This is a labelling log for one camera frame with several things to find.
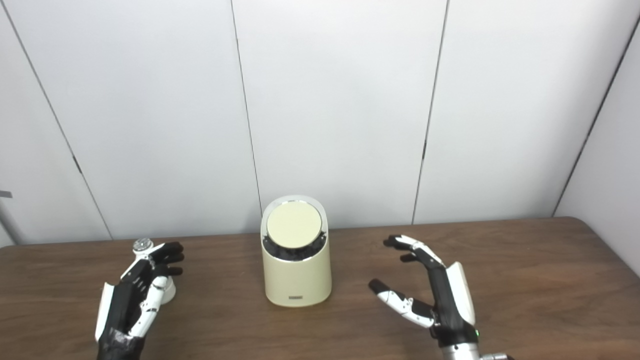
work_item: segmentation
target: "brown tabletop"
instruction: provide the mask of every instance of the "brown tabletop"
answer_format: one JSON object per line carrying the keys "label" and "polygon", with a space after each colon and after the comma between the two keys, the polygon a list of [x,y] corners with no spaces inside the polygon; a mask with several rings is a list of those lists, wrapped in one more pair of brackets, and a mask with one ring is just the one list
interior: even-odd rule
{"label": "brown tabletop", "polygon": [[[332,295],[299,309],[264,296],[256,234],[179,238],[184,275],[142,358],[441,359],[427,330],[367,287],[379,277],[431,302],[425,269],[381,244],[397,233],[426,242],[447,264],[463,263],[481,352],[640,359],[640,279],[574,218],[332,230]],[[0,358],[95,359],[102,283],[116,283],[132,260],[131,241],[1,249]]]}

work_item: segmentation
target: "door hinge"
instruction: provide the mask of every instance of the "door hinge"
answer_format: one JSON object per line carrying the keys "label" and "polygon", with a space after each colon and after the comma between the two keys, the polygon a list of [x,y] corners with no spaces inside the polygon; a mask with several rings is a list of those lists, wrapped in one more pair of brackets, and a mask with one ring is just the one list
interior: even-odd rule
{"label": "door hinge", "polygon": [[78,159],[76,159],[75,155],[74,155],[74,163],[76,163],[76,167],[78,168],[78,171],[80,171],[80,174],[82,174],[82,169],[80,168],[80,164],[78,163]]}

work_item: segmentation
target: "robot finger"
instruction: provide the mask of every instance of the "robot finger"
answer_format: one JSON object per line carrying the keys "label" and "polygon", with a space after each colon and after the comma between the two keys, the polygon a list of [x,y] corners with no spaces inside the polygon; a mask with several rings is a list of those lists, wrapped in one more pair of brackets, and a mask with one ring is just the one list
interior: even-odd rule
{"label": "robot finger", "polygon": [[184,247],[182,246],[182,244],[175,241],[171,243],[164,243],[154,247],[152,249],[152,252],[149,254],[149,256],[155,262],[161,262],[163,259],[169,256],[181,254],[183,250],[184,250]]}
{"label": "robot finger", "polygon": [[182,268],[177,266],[169,267],[167,264],[156,265],[156,267],[154,268],[154,274],[153,274],[154,278],[159,276],[169,277],[169,276],[178,276],[178,275],[182,275]]}
{"label": "robot finger", "polygon": [[402,261],[403,263],[411,263],[412,261],[418,261],[418,258],[416,258],[414,254],[409,253],[400,255],[400,261]]}
{"label": "robot finger", "polygon": [[391,290],[378,279],[373,279],[369,282],[369,287],[380,300],[403,318],[422,327],[429,328],[433,326],[435,321],[431,314],[430,305],[413,298],[407,298],[403,293]]}
{"label": "robot finger", "polygon": [[166,276],[156,277],[147,292],[146,299],[140,304],[140,317],[129,330],[130,336],[144,338],[151,324],[156,319],[158,310],[162,303],[164,291],[166,289],[168,278]]}
{"label": "robot finger", "polygon": [[169,255],[166,258],[159,260],[159,262],[163,264],[172,264],[172,263],[179,263],[182,260],[184,260],[184,254],[180,253],[180,254]]}
{"label": "robot finger", "polygon": [[386,247],[392,247],[396,250],[411,250],[411,243],[406,241],[399,241],[403,235],[390,235],[386,240],[382,242]]}

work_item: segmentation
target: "white object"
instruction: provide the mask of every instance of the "white object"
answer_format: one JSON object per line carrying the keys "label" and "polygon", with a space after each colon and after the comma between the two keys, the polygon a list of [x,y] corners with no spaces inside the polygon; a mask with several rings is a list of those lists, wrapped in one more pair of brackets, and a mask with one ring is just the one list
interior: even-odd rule
{"label": "white object", "polygon": [[260,244],[267,298],[288,307],[314,305],[331,293],[329,228],[324,208],[290,195],[267,206]]}
{"label": "white object", "polygon": [[640,275],[640,28],[611,86],[556,216],[590,226]]}
{"label": "white object", "polygon": [[166,285],[164,286],[164,293],[162,294],[161,304],[165,305],[167,302],[173,300],[175,297],[175,283],[173,282],[173,277],[169,276],[166,280]]}
{"label": "white object", "polygon": [[447,1],[233,3],[263,210],[410,224]]}
{"label": "white object", "polygon": [[639,13],[449,1],[415,223],[551,216]]}

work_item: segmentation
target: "black robotic finger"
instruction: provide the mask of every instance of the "black robotic finger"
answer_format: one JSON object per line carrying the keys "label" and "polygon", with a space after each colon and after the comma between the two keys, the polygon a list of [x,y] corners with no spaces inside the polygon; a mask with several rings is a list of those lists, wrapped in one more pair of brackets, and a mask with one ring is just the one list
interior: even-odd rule
{"label": "black robotic finger", "polygon": [[400,261],[402,261],[403,263],[410,263],[412,261],[418,261],[418,258],[416,258],[413,254],[405,254],[400,255]]}
{"label": "black robotic finger", "polygon": [[445,268],[439,260],[435,259],[431,254],[422,249],[415,249],[413,254],[418,262],[426,266],[427,270],[433,268]]}
{"label": "black robotic finger", "polygon": [[396,291],[396,290],[391,290],[391,288],[389,288],[384,282],[382,282],[382,281],[380,281],[378,279],[373,279],[373,280],[369,281],[369,288],[376,295],[380,294],[380,293],[383,293],[385,291],[393,291],[396,295],[398,295],[398,297],[401,300],[406,299],[406,295],[404,295],[404,293],[401,293],[400,291]]}
{"label": "black robotic finger", "polygon": [[179,276],[179,275],[182,275],[182,268],[175,268],[175,267],[169,268],[169,276]]}
{"label": "black robotic finger", "polygon": [[178,276],[182,275],[182,268],[180,267],[169,267],[167,264],[158,264],[154,268],[154,278],[158,276]]}
{"label": "black robotic finger", "polygon": [[433,317],[433,306],[427,304],[426,302],[422,302],[418,299],[413,300],[413,304],[411,305],[411,311],[415,314],[425,317]]}
{"label": "black robotic finger", "polygon": [[152,252],[149,255],[155,262],[162,262],[164,259],[170,256],[182,254],[183,250],[184,250],[184,247],[182,246],[182,244],[175,241],[172,243],[163,244],[162,247],[160,247],[159,249],[157,249],[156,251]]}
{"label": "black robotic finger", "polygon": [[376,295],[384,291],[391,290],[391,288],[389,288],[384,282],[378,279],[369,281],[369,289],[371,289],[371,291],[373,291]]}
{"label": "black robotic finger", "polygon": [[398,241],[398,237],[400,237],[400,235],[390,235],[386,240],[382,241],[382,244],[396,250],[411,250],[411,245]]}
{"label": "black robotic finger", "polygon": [[184,254],[180,253],[175,255],[169,255],[166,258],[160,260],[159,262],[163,264],[173,264],[173,263],[179,263],[182,260],[184,260]]}

